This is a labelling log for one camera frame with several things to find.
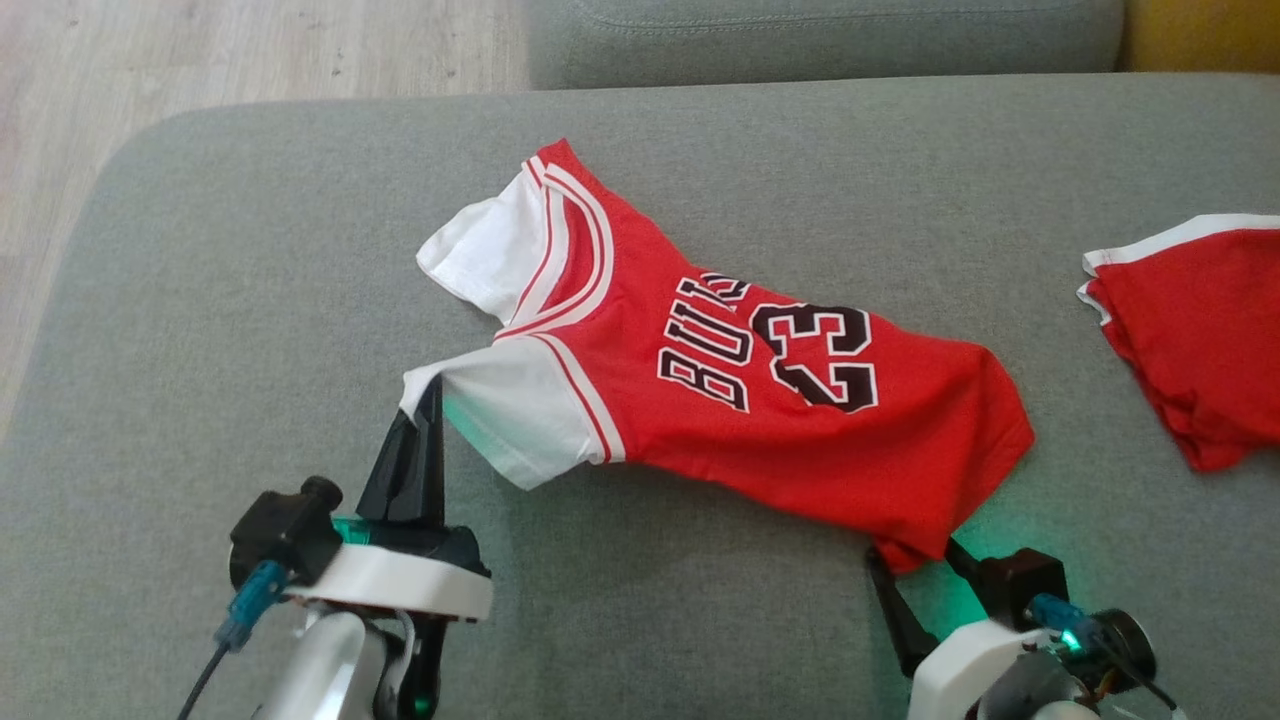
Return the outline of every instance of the yellow object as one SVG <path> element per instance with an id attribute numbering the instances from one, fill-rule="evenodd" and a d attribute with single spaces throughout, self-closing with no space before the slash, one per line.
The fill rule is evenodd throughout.
<path id="1" fill-rule="evenodd" d="M 1280 0 L 1126 0 L 1120 68 L 1280 73 Z"/>

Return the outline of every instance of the gray fabric cushion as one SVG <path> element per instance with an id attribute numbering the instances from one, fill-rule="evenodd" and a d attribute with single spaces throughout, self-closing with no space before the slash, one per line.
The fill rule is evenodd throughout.
<path id="1" fill-rule="evenodd" d="M 539 0 L 540 88 L 1106 72 L 1123 0 Z"/>
<path id="2" fill-rule="evenodd" d="M 1190 717 L 1267 717 L 1280 456 L 1193 475 L 1073 291 L 1085 250 L 1280 211 L 1277 117 L 1280 78 L 1087 76 L 261 105 L 148 129 L 83 211 L 0 451 L 0 716 L 177 712 L 239 514 L 311 473 L 353 507 L 399 374 L 489 341 L 419 245 L 568 136 L 694 261 L 993 348 L 1039 441 L 961 541 L 1061 556 L 1074 600 L 1142 620 Z M 442 717 L 902 717 L 865 537 L 635 468 L 525 493 L 447 442 L 449 519 L 497 601 L 451 632 Z M 940 634 L 980 616 L 942 566 L 905 592 Z M 268 615 L 200 716 L 250 716 L 298 615 Z"/>

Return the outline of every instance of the black cable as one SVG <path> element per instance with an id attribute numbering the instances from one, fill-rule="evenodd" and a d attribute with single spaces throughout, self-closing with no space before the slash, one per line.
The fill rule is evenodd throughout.
<path id="1" fill-rule="evenodd" d="M 209 665 L 205 665 L 205 671 L 200 674 L 196 679 L 196 684 L 191 688 L 191 694 L 187 696 L 187 703 L 182 706 L 182 712 L 178 714 L 178 720 L 187 720 L 191 717 L 191 710 L 196 707 L 196 698 L 200 693 L 205 691 L 205 685 L 209 684 L 209 678 L 214 675 L 214 670 L 218 669 L 218 664 L 223 661 L 223 657 L 230 650 L 227 643 L 218 643 L 218 650 L 214 651 L 214 657 L 209 660 Z"/>
<path id="2" fill-rule="evenodd" d="M 1156 683 L 1152 682 L 1151 678 L 1147 678 L 1147 675 L 1142 670 L 1134 667 L 1133 662 L 1129 662 L 1126 657 L 1112 650 L 1111 643 L 1107 642 L 1107 638 L 1103 637 L 1102 633 L 1093 635 L 1093 639 L 1094 642 L 1098 643 L 1098 647 L 1102 648 L 1102 652 L 1107 653 L 1107 657 L 1111 660 L 1112 664 L 1115 664 L 1116 667 L 1120 669 L 1121 673 L 1129 675 L 1130 678 L 1133 678 L 1135 683 L 1147 688 L 1147 691 L 1149 691 L 1151 694 L 1156 696 L 1156 698 L 1160 700 L 1160 702 L 1165 703 L 1165 707 L 1167 707 L 1169 710 L 1178 710 L 1178 703 L 1174 702 L 1174 698 L 1169 697 L 1169 693 L 1160 689 L 1160 687 L 1156 685 Z"/>

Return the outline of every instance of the wooden floor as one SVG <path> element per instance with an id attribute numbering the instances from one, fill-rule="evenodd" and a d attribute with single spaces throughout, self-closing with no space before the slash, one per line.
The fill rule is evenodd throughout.
<path id="1" fill-rule="evenodd" d="M 0 0 L 0 441 L 68 234 L 196 108 L 525 90 L 520 0 Z"/>

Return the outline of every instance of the jersey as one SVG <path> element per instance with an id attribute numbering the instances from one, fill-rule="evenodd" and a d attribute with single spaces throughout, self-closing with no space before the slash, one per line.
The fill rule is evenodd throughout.
<path id="1" fill-rule="evenodd" d="M 402 406 L 443 374 L 451 421 L 520 487 L 643 462 L 869 533 L 902 573 L 942 557 L 1033 441 L 984 347 L 695 266 L 566 141 L 417 261 L 503 327 L 407 373 Z"/>
<path id="2" fill-rule="evenodd" d="M 1076 295 L 1193 469 L 1280 443 L 1280 217 L 1201 215 L 1084 269 Z"/>

